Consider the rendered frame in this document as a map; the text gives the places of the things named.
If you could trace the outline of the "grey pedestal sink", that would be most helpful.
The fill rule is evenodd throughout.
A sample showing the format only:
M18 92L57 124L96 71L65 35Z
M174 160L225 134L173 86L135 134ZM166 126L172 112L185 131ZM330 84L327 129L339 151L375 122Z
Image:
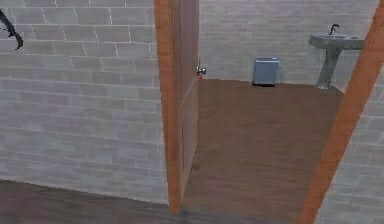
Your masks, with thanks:
M365 39L350 35L311 35L308 43L325 51L325 59L320 71L316 88L328 90L331 87L339 56L344 50L361 50Z

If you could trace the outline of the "blue bin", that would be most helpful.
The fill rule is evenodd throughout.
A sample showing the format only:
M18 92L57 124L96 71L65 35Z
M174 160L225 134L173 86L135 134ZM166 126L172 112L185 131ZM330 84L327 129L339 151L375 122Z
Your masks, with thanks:
M252 74L254 86L274 86L277 79L279 60L277 58L256 58Z

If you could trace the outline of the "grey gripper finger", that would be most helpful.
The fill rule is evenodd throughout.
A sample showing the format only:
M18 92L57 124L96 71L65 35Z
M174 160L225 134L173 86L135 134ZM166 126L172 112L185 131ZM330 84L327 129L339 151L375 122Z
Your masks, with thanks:
M16 31L14 25L8 20L7 16L4 14L4 12L0 9L0 22L5 25L5 30L8 32L9 37L14 37L17 42L17 47L15 50L19 50L24 46L23 38L20 36L20 34Z

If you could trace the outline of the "brown wooden room door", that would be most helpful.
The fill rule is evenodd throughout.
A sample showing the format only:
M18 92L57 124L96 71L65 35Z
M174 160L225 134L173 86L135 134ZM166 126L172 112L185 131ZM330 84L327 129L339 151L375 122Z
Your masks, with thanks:
M197 147L199 0L180 0L182 200Z

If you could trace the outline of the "orange wooden door frame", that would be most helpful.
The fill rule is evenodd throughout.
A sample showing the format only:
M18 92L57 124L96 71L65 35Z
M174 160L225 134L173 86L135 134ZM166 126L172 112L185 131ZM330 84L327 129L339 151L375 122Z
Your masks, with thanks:
M181 161L182 123L189 113L183 111L185 95L181 91L182 77L190 78L194 87L199 74L195 67L182 65L186 51L183 36L192 34L197 42L198 3L194 0L153 0L160 79L163 136L166 156L169 210L180 212L187 183L187 171ZM320 206L329 190L352 133L368 102L380 70L384 65L384 0L379 0L365 45L359 54L344 99L336 114L323 147L296 224L314 224Z

